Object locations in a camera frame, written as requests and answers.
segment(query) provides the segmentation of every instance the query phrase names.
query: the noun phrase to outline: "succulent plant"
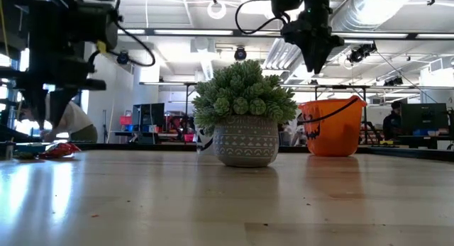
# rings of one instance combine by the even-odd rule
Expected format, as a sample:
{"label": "succulent plant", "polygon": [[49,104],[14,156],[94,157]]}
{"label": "succulent plant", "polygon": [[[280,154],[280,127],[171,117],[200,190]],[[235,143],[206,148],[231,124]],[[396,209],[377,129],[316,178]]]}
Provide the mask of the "succulent plant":
{"label": "succulent plant", "polygon": [[208,132],[224,118],[253,115],[283,123],[295,118],[297,105],[291,89],[279,86],[279,76],[262,76],[258,61],[247,60],[214,72],[209,82],[199,82],[193,100],[195,123]]}

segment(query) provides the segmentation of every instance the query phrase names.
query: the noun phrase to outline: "wooden table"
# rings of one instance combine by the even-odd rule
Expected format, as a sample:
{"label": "wooden table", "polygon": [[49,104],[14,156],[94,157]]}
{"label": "wooden table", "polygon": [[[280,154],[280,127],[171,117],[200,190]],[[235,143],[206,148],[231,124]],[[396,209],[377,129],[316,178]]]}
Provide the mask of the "wooden table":
{"label": "wooden table", "polygon": [[192,152],[0,162],[0,245],[452,245],[454,165],[279,154],[235,169]]}

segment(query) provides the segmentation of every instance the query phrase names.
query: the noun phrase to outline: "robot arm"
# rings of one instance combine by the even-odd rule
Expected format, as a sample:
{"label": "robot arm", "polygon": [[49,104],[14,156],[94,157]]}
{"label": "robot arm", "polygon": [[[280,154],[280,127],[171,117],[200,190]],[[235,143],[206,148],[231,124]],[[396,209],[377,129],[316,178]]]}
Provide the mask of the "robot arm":
{"label": "robot arm", "polygon": [[[83,0],[2,0],[3,4],[14,4],[17,13],[23,13],[27,24],[22,31],[30,50],[27,72],[12,69],[0,70],[0,77],[16,80],[19,89],[38,124],[43,128],[45,120],[44,84],[54,84],[50,93],[50,122],[58,125],[63,111],[79,89],[105,90],[103,80],[87,79],[94,73],[94,58],[100,52],[117,55],[118,29],[125,31],[119,22],[119,0],[115,6],[109,3],[92,3]],[[126,35],[138,41],[150,53],[153,62],[141,66],[153,66],[155,59],[150,49],[137,37],[125,31]],[[78,50],[84,42],[96,43],[98,50],[86,62],[83,52]]]}
{"label": "robot arm", "polygon": [[[307,71],[314,71],[315,74],[320,73],[333,48],[344,44],[342,38],[331,35],[332,28],[328,25],[328,17],[333,11],[329,7],[329,1],[271,0],[272,12],[275,15],[275,18],[271,20],[279,19],[284,22],[281,29],[282,37],[285,42],[295,44],[301,49]],[[299,8],[303,2],[304,11],[299,14],[297,20],[290,22],[285,11]],[[289,22],[285,22],[282,17],[285,17]]]}

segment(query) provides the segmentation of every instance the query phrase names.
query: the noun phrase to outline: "bucket handle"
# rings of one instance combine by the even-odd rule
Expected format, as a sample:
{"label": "bucket handle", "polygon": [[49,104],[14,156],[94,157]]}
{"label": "bucket handle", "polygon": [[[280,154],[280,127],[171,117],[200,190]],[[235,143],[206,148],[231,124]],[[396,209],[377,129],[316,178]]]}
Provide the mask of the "bucket handle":
{"label": "bucket handle", "polygon": [[346,104],[346,105],[340,107],[339,109],[337,109],[337,110],[331,112],[330,114],[324,115],[324,116],[322,116],[322,117],[320,117],[320,118],[315,118],[315,119],[311,119],[311,120],[308,120],[308,121],[302,121],[302,123],[319,122],[319,121],[325,120],[325,119],[327,119],[327,118],[330,118],[331,116],[334,116],[334,115],[336,115],[337,113],[339,113],[339,112],[345,110],[346,108],[350,107],[352,104],[354,104],[354,103],[355,103],[356,101],[358,101],[359,99],[360,99],[359,97],[354,96],[354,97],[352,98],[352,100],[348,102],[348,104]]}

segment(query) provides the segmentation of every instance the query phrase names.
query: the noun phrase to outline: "patterned plant pot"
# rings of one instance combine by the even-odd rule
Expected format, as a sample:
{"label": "patterned plant pot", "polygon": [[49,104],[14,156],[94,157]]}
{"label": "patterned plant pot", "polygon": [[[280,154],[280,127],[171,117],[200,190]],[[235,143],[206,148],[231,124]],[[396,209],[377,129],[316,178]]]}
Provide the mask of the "patterned plant pot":
{"label": "patterned plant pot", "polygon": [[230,116],[214,130],[214,154],[227,166],[266,167],[276,159],[278,137],[268,118]]}

